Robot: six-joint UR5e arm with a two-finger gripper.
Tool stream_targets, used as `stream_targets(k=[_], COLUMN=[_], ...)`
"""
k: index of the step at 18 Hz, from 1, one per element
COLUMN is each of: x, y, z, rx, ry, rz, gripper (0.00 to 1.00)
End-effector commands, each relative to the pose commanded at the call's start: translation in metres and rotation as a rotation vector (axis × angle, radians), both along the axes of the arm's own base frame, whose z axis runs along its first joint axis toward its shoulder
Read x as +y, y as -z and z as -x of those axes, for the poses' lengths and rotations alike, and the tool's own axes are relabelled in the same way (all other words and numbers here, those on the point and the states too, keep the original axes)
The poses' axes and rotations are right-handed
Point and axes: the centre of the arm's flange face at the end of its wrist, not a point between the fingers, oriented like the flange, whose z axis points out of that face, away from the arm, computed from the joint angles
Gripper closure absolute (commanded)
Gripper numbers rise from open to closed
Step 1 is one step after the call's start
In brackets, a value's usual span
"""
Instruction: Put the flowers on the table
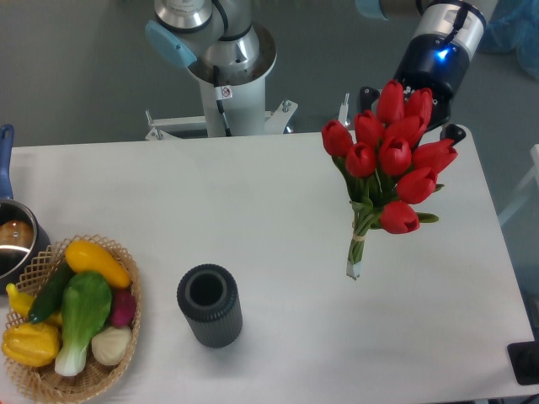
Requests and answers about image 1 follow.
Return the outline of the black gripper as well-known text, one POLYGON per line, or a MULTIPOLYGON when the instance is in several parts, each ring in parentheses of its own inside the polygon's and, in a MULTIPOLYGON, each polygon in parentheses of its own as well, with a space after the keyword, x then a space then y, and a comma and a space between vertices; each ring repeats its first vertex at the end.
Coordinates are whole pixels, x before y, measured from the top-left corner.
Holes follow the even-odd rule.
MULTIPOLYGON (((451 117, 451 103, 469 67, 467 52, 459 45, 445 44, 440 35, 426 34, 413 38, 393 76, 405 88, 432 92, 433 109, 429 127, 441 126, 439 140, 452 146, 467 137, 465 129, 446 123, 451 117)), ((381 90, 369 86, 358 92, 358 113, 376 111, 381 90)))

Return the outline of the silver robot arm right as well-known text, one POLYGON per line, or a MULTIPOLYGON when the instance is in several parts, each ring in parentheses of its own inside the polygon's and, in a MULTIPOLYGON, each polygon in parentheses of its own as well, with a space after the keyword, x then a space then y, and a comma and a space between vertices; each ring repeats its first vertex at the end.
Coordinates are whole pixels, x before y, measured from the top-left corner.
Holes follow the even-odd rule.
POLYGON ((462 84, 496 1, 357 1, 358 12, 373 19, 419 17, 393 78, 409 90, 428 88, 433 110, 428 128, 450 120, 451 103, 462 84))

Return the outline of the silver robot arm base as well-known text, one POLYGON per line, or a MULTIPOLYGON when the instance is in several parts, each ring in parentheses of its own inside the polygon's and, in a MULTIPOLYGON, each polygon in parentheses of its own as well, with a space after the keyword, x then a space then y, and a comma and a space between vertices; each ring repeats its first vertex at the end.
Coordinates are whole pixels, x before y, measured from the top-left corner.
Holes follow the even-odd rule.
POLYGON ((249 1, 156 1, 145 34, 168 63, 200 88, 210 137, 265 133, 266 77, 275 41, 253 21, 249 1))

